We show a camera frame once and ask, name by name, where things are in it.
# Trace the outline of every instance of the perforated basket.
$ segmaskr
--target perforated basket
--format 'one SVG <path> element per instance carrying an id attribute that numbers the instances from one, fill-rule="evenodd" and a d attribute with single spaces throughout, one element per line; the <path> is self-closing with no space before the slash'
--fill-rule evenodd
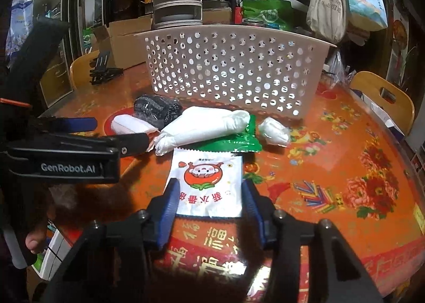
<path id="1" fill-rule="evenodd" d="M 238 25 L 167 28 L 138 35 L 152 88 L 302 118 L 332 44 L 295 33 Z"/>

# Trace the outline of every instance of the chair back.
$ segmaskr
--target chair back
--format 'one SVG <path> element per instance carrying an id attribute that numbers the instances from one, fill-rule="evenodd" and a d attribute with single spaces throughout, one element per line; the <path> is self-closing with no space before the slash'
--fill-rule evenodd
<path id="1" fill-rule="evenodd" d="M 69 75 L 71 76 L 71 84 L 74 89 L 90 82 L 90 70 L 93 69 L 90 67 L 90 61 L 97 58 L 98 55 L 99 50 L 96 50 L 85 54 L 72 62 L 71 68 L 69 69 Z"/>
<path id="2" fill-rule="evenodd" d="M 358 72 L 351 81 L 350 88 L 358 89 L 367 95 L 392 118 L 404 135 L 409 134 L 415 117 L 415 107 L 407 94 L 379 75 L 367 71 Z"/>

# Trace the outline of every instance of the small white package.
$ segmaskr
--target small white package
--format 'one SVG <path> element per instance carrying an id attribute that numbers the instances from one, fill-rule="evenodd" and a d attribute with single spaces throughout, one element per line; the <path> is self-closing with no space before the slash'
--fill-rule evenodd
<path id="1" fill-rule="evenodd" d="M 230 152 L 176 148 L 169 172 L 180 181 L 177 214 L 194 217 L 240 217 L 242 157 Z"/>
<path id="2" fill-rule="evenodd" d="M 112 131 L 119 134 L 134 134 L 134 133 L 146 133 L 150 134 L 158 131 L 153 125 L 146 121 L 139 120 L 131 115 L 117 115 L 111 122 L 110 125 Z"/>
<path id="3" fill-rule="evenodd" d="M 287 147 L 291 143 L 289 128 L 274 118 L 267 117 L 259 126 L 260 134 L 266 138 L 269 145 Z"/>
<path id="4" fill-rule="evenodd" d="M 179 146 L 240 133 L 248 122 L 249 113 L 245 110 L 191 106 L 155 138 L 155 153 L 164 155 Z"/>

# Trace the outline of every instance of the round dining table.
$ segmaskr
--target round dining table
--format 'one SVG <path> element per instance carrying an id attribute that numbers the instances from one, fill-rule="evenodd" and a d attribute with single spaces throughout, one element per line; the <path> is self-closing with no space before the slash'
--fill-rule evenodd
<path id="1" fill-rule="evenodd" d="M 105 84 L 79 88 L 45 116 L 95 117 L 97 128 L 80 134 L 111 135 L 113 117 L 131 113 L 134 100 L 144 93 L 152 93 L 152 88 L 141 64 Z M 226 107 L 181 102 L 184 107 Z M 266 117 L 252 113 L 257 125 Z M 303 120 L 277 120 L 290 127 L 291 144 L 270 146 L 257 136 L 263 150 L 244 154 L 244 178 L 252 179 L 276 208 L 299 220 L 330 219 L 382 296 L 409 280 L 425 261 L 425 237 L 414 217 L 415 205 L 425 212 L 425 199 L 407 156 L 380 119 L 352 91 L 339 85 L 329 90 L 322 80 Z M 122 158 L 120 182 L 76 187 L 76 205 L 58 208 L 56 226 L 73 243 L 92 220 L 121 220 L 146 208 L 151 198 L 162 194 L 172 156 L 158 157 L 151 151 Z M 231 283 L 246 268 L 242 248 L 234 223 L 177 217 L 167 250 L 154 267 Z M 247 302 L 259 300 L 267 287 L 269 254 L 258 268 Z M 308 250 L 302 247 L 299 302 L 307 301 L 308 287 Z"/>

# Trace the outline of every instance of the tomato cartoon character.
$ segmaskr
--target tomato cartoon character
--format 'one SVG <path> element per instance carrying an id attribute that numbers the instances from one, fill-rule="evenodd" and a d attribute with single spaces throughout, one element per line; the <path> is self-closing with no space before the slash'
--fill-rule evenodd
<path id="1" fill-rule="evenodd" d="M 192 162 L 188 163 L 188 169 L 184 173 L 185 182 L 192 188 L 203 190 L 213 188 L 217 182 L 222 179 L 223 171 L 220 166 L 223 163 L 217 164 L 198 164 L 193 165 Z M 178 167 L 186 167 L 186 163 L 180 162 Z"/>

